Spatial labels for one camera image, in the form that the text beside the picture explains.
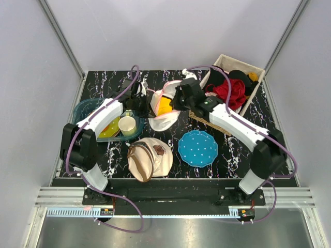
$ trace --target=white wall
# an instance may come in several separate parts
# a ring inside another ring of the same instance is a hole
[[[267,79],[285,136],[331,243],[331,9],[311,1]]]
[[[36,0],[0,1],[0,33],[0,246],[17,248],[79,77]]]
[[[264,68],[300,0],[48,0],[83,70]]]

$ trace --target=hat strap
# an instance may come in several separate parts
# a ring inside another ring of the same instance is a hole
[[[137,170],[139,172],[139,174],[141,175],[141,177],[143,178],[143,182],[147,182],[152,178],[153,175],[153,171],[154,171],[154,166],[153,166],[153,154],[151,153],[149,147],[147,146],[146,143],[141,144],[144,142],[136,142],[131,144],[131,146],[129,147],[129,151],[128,151],[128,159],[132,158],[134,163],[136,164]],[[148,155],[149,160],[151,161],[151,165],[152,165],[152,171],[149,177],[147,177],[146,172],[144,171],[141,163],[139,162],[139,160],[137,159],[136,155],[134,155],[134,152],[136,151],[136,147],[140,147],[142,148]]]

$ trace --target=yellow cloth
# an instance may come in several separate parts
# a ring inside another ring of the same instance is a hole
[[[256,73],[251,72],[250,74],[248,74],[249,78],[252,79],[253,81],[257,81],[259,80],[259,77]]]
[[[169,98],[166,98],[166,97],[161,98],[159,112],[157,113],[158,116],[172,111],[170,102],[171,102],[171,100]]]

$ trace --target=yellow paper cup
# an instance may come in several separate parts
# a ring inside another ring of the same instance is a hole
[[[119,120],[118,127],[124,136],[131,136],[137,130],[136,120],[131,116],[124,116]]]

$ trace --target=blue polka dot plate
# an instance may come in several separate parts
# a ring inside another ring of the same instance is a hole
[[[178,152],[189,165],[203,168],[216,159],[218,145],[205,131],[194,130],[179,140]]]

